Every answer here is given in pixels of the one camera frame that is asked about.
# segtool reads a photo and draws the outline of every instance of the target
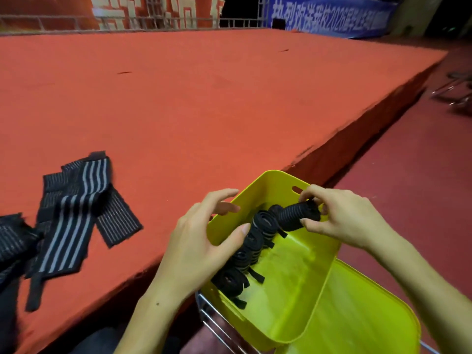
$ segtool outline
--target hand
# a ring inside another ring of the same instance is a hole
[[[368,198],[358,196],[350,190],[325,189],[310,185],[300,194],[299,202],[312,198],[318,204],[323,203],[322,214],[329,214],[329,220],[300,220],[310,232],[327,235],[368,251],[375,243],[399,236]]]
[[[177,221],[154,283],[148,291],[166,288],[169,296],[183,301],[213,277],[243,245],[250,224],[237,227],[219,246],[212,245],[206,233],[212,214],[225,215],[239,211],[239,206],[222,201],[237,193],[235,189],[210,192]]]

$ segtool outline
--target left hand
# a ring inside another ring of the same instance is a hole
[[[250,224],[237,227],[219,246],[212,245],[206,233],[212,214],[239,211],[239,206],[223,201],[237,193],[236,189],[210,192],[177,221],[148,291],[154,288],[161,292],[165,288],[169,296],[181,302],[200,289],[243,245]]]

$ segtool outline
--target basket handle hole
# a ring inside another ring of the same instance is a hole
[[[302,189],[300,189],[298,186],[292,186],[292,191],[296,192],[298,195],[302,193]]]

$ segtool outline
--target blue banner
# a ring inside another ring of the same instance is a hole
[[[269,26],[280,18],[286,30],[342,38],[381,36],[397,6],[379,0],[271,0]]]

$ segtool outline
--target yellow plastic basket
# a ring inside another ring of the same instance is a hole
[[[240,224],[271,205],[288,206],[298,201],[292,187],[308,184],[285,172],[264,172],[233,199],[241,206],[237,214],[215,216],[208,225],[208,238],[220,244]],[[261,285],[248,276],[250,286],[239,296],[247,302],[238,309],[210,282],[203,295],[259,351],[292,343],[305,332],[317,305],[329,271],[339,250],[339,241],[307,232],[290,232],[287,238],[276,235],[273,249],[262,251],[252,268],[266,279]]]
[[[305,334],[275,354],[414,354],[420,338],[405,302],[336,260]]]

